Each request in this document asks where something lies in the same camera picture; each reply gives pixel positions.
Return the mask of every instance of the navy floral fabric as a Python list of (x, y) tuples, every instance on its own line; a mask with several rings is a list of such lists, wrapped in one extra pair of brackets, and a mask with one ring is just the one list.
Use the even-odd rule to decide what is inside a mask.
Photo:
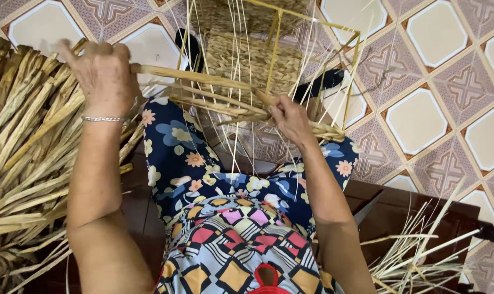
[[(160, 218), (167, 224), (192, 204), (216, 196), (257, 198), (286, 216), (306, 239), (316, 231), (301, 158), (283, 164), (268, 178), (225, 173), (195, 119), (167, 99), (151, 98), (143, 112), (149, 186)], [(327, 142), (323, 155), (345, 188), (358, 161), (359, 147), (349, 138)]]

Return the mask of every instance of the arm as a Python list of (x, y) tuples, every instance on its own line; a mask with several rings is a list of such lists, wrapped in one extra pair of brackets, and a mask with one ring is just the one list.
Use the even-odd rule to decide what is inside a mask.
[[(130, 85), (135, 85), (127, 48), (89, 43), (78, 58), (64, 42), (60, 51), (86, 95), (84, 115), (125, 117), (134, 98)], [(86, 294), (154, 290), (120, 211), (120, 133), (120, 122), (85, 121), (69, 184), (67, 236)]]
[(274, 99), (270, 112), (278, 128), (301, 152), (324, 270), (347, 294), (375, 293), (359, 245), (358, 228), (345, 196), (310, 130), (305, 108), (293, 103), (287, 96), (280, 96)]

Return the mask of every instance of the patterned shirt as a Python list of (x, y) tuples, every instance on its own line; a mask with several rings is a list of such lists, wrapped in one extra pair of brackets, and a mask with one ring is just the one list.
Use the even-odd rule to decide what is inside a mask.
[(249, 196), (217, 196), (191, 204), (167, 225), (156, 293), (248, 293), (264, 286), (257, 268), (273, 271), (275, 292), (334, 293), (315, 261), (306, 232), (280, 211)]

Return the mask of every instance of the tiled floor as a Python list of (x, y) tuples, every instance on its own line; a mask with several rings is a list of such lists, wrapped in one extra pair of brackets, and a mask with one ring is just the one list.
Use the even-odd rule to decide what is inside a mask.
[[(362, 149), (354, 177), (448, 197), (466, 176), (459, 198), (482, 207), (480, 218), (494, 223), (494, 0), (317, 3), (316, 17), (369, 34), (354, 93), (371, 90), (351, 99), (346, 120), (348, 135)], [(0, 36), (44, 53), (63, 37), (122, 41), (133, 61), (174, 67), (174, 28), (185, 25), (185, 13), (180, 0), (0, 0)], [(282, 42), (313, 42), (307, 28), (298, 24)], [(348, 38), (338, 30), (321, 31), (315, 57)], [(209, 122), (202, 125), (214, 132)], [(243, 124), (234, 133), (225, 128), (208, 139), (218, 145), (218, 138), (229, 137), (230, 146), (258, 163), (296, 154), (295, 146), (287, 150), (264, 125)], [(472, 247), (464, 280), (494, 293), (494, 245)]]

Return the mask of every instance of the hand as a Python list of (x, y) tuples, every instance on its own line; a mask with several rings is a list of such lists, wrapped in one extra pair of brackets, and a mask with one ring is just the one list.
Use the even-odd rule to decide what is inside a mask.
[(84, 54), (76, 56), (69, 40), (58, 44), (86, 96), (85, 116), (124, 118), (140, 95), (136, 74), (129, 67), (130, 53), (124, 44), (86, 44)]
[(277, 96), (269, 107), (278, 129), (283, 132), (301, 151), (309, 145), (318, 145), (312, 134), (307, 118), (307, 110), (290, 100), (287, 95)]

